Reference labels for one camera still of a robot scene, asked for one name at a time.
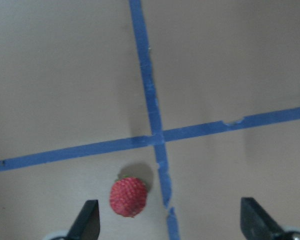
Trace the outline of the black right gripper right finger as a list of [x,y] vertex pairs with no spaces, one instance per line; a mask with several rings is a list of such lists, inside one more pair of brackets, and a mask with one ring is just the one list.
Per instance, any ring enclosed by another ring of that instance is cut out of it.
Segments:
[[240,200],[240,230],[246,240],[280,240],[285,234],[253,197]]

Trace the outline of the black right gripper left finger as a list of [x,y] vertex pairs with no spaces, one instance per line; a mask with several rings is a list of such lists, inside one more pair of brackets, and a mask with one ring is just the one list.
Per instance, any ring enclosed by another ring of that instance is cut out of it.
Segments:
[[68,231],[66,240],[97,240],[101,231],[99,202],[87,200],[73,225]]

